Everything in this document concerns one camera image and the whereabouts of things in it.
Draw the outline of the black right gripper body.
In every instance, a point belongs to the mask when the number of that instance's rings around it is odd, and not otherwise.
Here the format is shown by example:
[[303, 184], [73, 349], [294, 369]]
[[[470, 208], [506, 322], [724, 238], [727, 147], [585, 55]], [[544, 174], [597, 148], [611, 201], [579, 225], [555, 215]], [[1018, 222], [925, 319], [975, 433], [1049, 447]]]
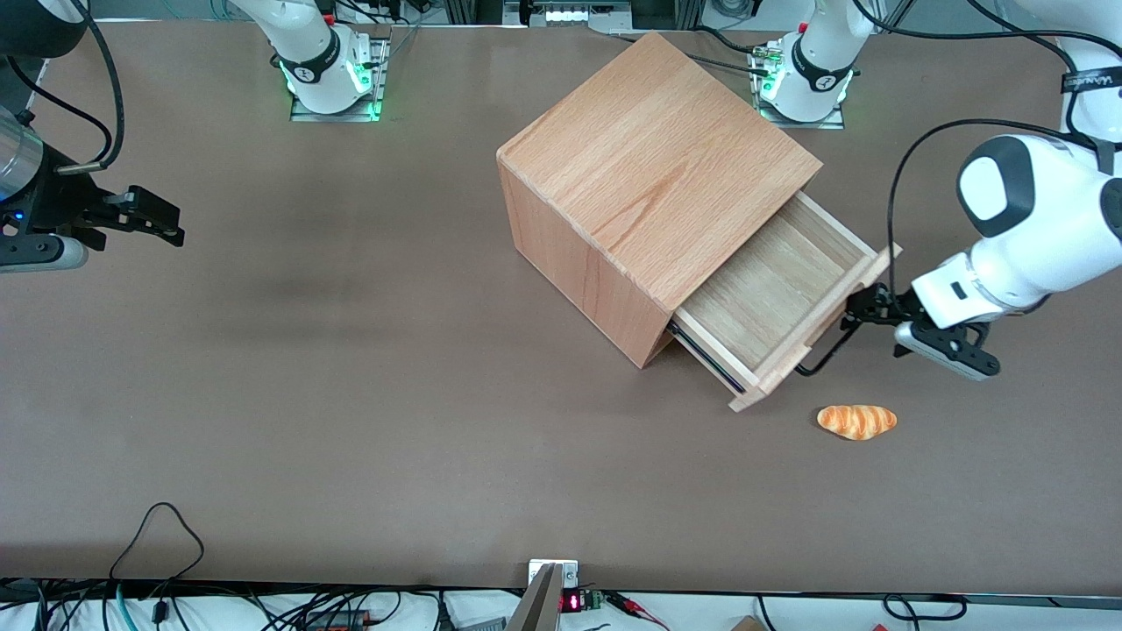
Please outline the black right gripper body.
[[42, 164], [31, 182], [3, 202], [3, 227], [13, 235], [1, 239], [4, 257], [85, 257], [84, 221], [116, 221], [110, 192], [89, 174], [59, 175], [74, 161], [44, 146]]

